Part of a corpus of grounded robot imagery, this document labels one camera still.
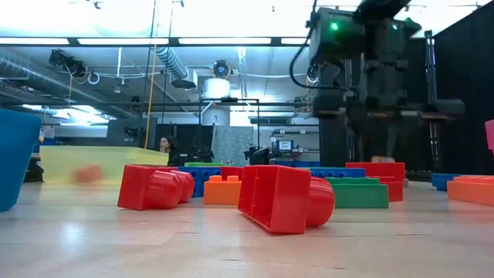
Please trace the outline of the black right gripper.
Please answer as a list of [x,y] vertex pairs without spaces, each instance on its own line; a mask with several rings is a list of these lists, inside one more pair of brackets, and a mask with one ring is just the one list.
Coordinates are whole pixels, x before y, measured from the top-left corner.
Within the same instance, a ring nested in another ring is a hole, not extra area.
[[381,132],[371,117],[394,118],[387,125],[387,156],[390,158],[406,145],[410,134],[421,125],[421,119],[449,120],[464,115],[465,104],[460,99],[411,102],[404,88],[407,69],[406,59],[364,60],[358,88],[331,86],[316,95],[315,117],[351,116],[347,125],[357,138],[357,161],[375,161],[381,156]]

